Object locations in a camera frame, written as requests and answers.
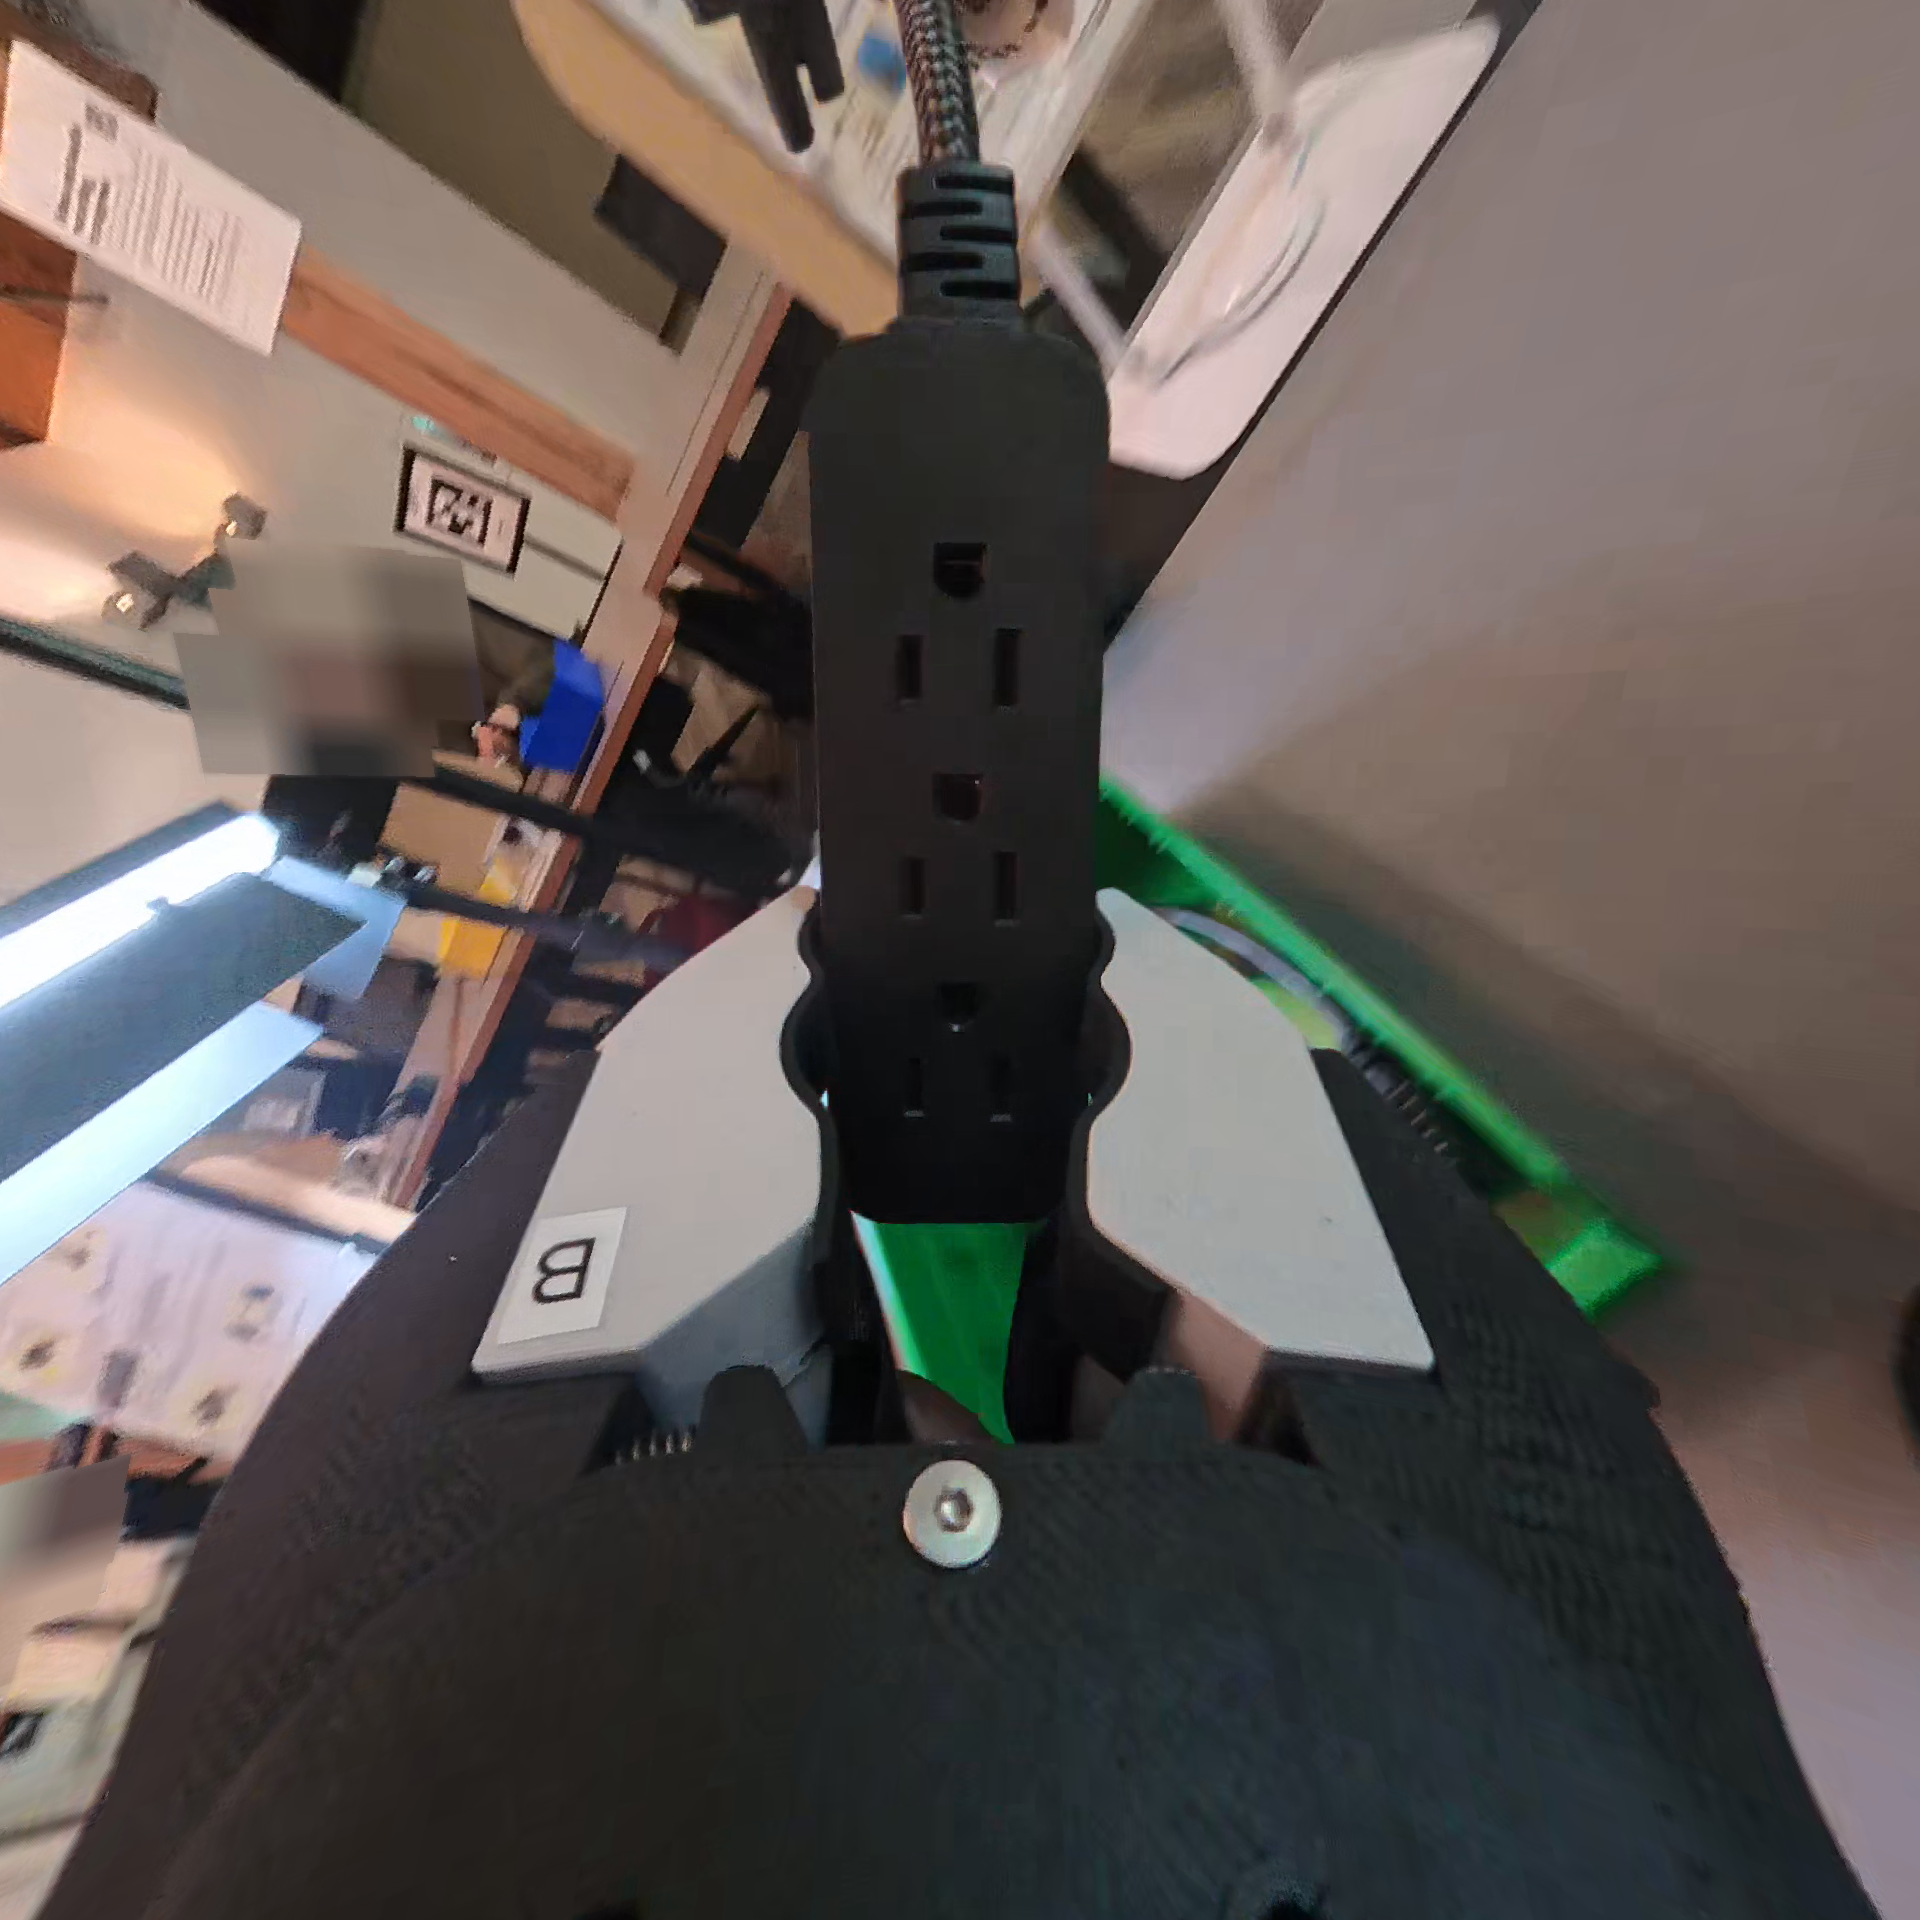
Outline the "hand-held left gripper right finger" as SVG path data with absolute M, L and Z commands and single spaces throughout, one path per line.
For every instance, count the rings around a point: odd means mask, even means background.
M 1145 1283 L 1145 1360 L 1189 1371 L 1219 1439 L 1285 1375 L 1433 1379 L 1433 1345 L 1304 1036 L 1244 974 L 1117 889 L 1097 988 L 1120 1079 L 1086 1132 L 1092 1254 Z

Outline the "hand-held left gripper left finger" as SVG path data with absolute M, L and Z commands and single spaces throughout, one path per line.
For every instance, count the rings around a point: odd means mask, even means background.
M 695 1424 L 708 1380 L 756 1366 L 805 1424 L 825 1419 L 822 1145 L 781 1060 L 815 900 L 790 888 L 614 1024 L 471 1355 L 478 1380 L 613 1375 L 655 1424 Z

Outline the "black power strip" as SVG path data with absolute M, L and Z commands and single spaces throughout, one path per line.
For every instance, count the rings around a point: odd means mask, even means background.
M 829 362 L 806 433 L 838 1190 L 879 1224 L 1040 1220 L 1103 945 L 1105 391 L 1019 326 L 900 320 Z

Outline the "green plastic bin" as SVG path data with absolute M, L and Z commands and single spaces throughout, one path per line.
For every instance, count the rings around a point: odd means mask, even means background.
M 1355 962 L 1110 776 L 1101 780 L 1095 872 L 1251 980 L 1310 1048 L 1339 1052 L 1590 1322 L 1671 1270 L 1663 1248 Z M 855 1230 L 896 1360 L 1005 1441 L 1000 1379 L 1032 1230 L 867 1219 Z

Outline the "blue box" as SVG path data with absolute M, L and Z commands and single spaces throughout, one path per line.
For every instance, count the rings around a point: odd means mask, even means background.
M 544 776 L 579 776 L 604 729 L 606 705 L 604 668 L 576 643 L 556 643 L 547 695 L 518 722 L 518 762 Z

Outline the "studio light panel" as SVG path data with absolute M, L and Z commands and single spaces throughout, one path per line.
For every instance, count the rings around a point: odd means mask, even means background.
M 390 924 L 221 803 L 4 904 L 3 1278 L 304 1055 L 271 996 L 341 958 L 363 985 Z

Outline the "black and white marker tag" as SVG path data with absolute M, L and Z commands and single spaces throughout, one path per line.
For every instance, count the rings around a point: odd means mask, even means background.
M 395 538 L 515 577 L 535 502 L 421 447 L 400 450 Z

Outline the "white board stand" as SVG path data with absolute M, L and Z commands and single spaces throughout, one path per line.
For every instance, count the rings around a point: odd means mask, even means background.
M 1501 51 L 1488 4 L 1380 4 L 1339 56 L 1285 51 L 1257 4 L 1215 4 L 1255 123 L 1134 320 L 1054 217 L 1025 262 L 1105 380 L 1110 460 L 1193 479 L 1230 455 L 1307 350 Z

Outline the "white paper note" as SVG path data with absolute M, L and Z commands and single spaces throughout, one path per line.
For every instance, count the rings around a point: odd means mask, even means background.
M 25 41 L 6 51 L 3 211 L 227 340 L 271 354 L 299 220 Z

